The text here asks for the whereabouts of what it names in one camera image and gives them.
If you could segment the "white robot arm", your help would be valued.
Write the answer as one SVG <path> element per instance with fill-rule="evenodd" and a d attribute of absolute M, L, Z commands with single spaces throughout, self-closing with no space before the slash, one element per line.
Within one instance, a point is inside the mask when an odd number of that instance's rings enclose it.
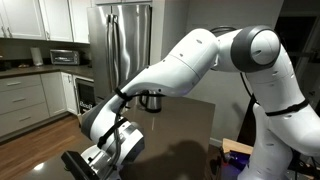
<path fill-rule="evenodd" d="M 293 153 L 320 155 L 320 118 L 303 95 L 278 35 L 251 26 L 215 36 L 194 29 L 158 63 L 139 70 L 84 116 L 82 132 L 92 146 L 82 153 L 89 169 L 110 180 L 143 142 L 121 116 L 123 106 L 145 90 L 181 97 L 194 90 L 241 93 L 245 77 L 256 99 L 256 138 L 238 180 L 281 180 Z"/>

